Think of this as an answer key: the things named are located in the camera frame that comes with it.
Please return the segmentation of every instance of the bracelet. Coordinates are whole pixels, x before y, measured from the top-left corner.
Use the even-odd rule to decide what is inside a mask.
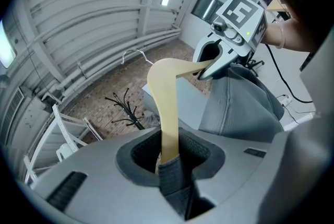
[[[285,35],[284,35],[284,31],[283,31],[283,24],[281,22],[278,22],[278,21],[276,21],[275,23],[277,23],[281,28],[281,44],[279,46],[276,46],[276,48],[281,49],[285,46]]]

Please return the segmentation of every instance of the wall outlet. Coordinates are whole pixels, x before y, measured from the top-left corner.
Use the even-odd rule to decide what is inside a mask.
[[[292,102],[292,97],[290,97],[289,95],[286,95],[285,99],[281,101],[281,104],[284,107],[287,107],[291,102]]]

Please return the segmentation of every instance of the tiled floor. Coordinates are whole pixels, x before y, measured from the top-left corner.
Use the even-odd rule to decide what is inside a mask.
[[[179,58],[191,61],[193,54],[194,49],[180,40],[175,40],[148,51],[146,56],[154,63],[162,58]],[[123,97],[126,88],[129,88],[127,98],[130,101],[130,106],[131,108],[137,106],[136,115],[140,116],[145,109],[141,88],[147,83],[146,77],[150,66],[141,55],[131,59],[124,66],[110,71],[85,89],[65,108],[63,113],[79,119],[87,117],[103,138],[136,131],[136,127],[126,126],[128,121],[111,123],[112,120],[126,118],[126,115],[120,107],[115,107],[112,101],[107,101],[104,97],[114,98],[113,92],[119,97]],[[204,95],[208,95],[211,86],[209,81],[199,81],[193,75],[187,76],[186,79]],[[145,121],[141,121],[141,124],[148,127]]]

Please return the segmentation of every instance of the metal hanger hook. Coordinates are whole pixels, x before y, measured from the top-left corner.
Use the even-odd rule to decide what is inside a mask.
[[[126,52],[123,53],[123,60],[122,60],[122,64],[124,64],[125,60],[124,60],[124,57],[125,57],[125,54],[128,53],[128,52],[133,52],[133,51],[138,51],[140,52],[143,56],[144,56],[144,59],[146,62],[150,63],[151,65],[153,65],[153,62],[149,61],[146,56],[145,56],[145,53],[143,51],[140,51],[140,50],[128,50]]]

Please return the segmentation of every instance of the wooden hanger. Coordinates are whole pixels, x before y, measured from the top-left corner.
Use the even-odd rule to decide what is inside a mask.
[[[166,163],[178,155],[176,79],[199,72],[211,62],[212,60],[193,63],[166,58],[154,63],[148,72],[147,84],[160,115],[161,163]]]

